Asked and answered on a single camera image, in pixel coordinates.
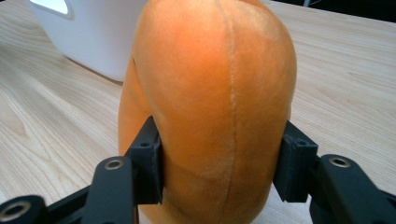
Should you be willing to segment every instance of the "white container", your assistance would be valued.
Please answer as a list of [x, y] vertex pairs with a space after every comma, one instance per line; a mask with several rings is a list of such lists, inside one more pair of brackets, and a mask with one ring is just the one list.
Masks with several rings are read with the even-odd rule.
[[128, 66], [146, 0], [26, 0], [55, 48], [117, 81]]

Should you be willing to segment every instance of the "screw hole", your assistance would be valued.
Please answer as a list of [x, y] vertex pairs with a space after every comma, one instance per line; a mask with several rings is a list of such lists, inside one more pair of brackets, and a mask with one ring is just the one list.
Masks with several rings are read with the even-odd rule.
[[107, 170], [116, 170], [119, 169], [122, 165], [123, 161], [120, 160], [108, 161], [105, 165], [105, 168]]
[[342, 167], [342, 168], [347, 168], [350, 166], [350, 163], [348, 161], [341, 159], [341, 158], [336, 158], [336, 157], [330, 158], [330, 162], [333, 165]]
[[309, 143], [307, 141], [303, 140], [303, 139], [298, 139], [297, 140], [297, 144], [300, 145], [300, 146], [303, 146], [303, 147], [309, 145]]
[[30, 206], [26, 201], [12, 203], [0, 212], [0, 222], [8, 222], [20, 217], [29, 211]]

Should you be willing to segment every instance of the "wood grain surface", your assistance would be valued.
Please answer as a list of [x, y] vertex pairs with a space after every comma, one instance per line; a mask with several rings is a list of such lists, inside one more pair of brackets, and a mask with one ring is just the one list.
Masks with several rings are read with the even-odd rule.
[[[396, 194], [395, 23], [263, 2], [297, 52], [292, 122], [319, 155], [349, 157]], [[53, 47], [23, 0], [1, 2], [0, 203], [38, 194], [51, 204], [89, 185], [96, 164], [118, 154], [120, 91]], [[308, 205], [272, 190], [253, 223], [311, 223]]]

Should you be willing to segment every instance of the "orange fabric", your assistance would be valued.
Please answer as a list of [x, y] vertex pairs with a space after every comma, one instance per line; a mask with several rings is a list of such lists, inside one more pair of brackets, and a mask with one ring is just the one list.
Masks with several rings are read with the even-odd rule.
[[153, 223], [248, 223], [262, 210], [294, 92], [281, 22], [255, 0], [149, 0], [120, 101], [120, 154], [152, 114], [163, 140]]

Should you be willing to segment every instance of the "black metal bracket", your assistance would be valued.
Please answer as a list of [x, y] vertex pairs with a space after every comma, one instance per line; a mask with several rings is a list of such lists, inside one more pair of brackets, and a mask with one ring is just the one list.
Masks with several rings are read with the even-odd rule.
[[138, 223], [139, 204], [163, 199], [161, 150], [161, 138], [150, 117], [124, 157], [97, 165], [90, 186], [48, 207], [36, 195], [12, 199], [0, 205], [0, 223]]
[[378, 189], [359, 165], [339, 155], [317, 156], [318, 145], [290, 122], [283, 135], [274, 185], [282, 201], [312, 196], [315, 224], [396, 223], [396, 197]]

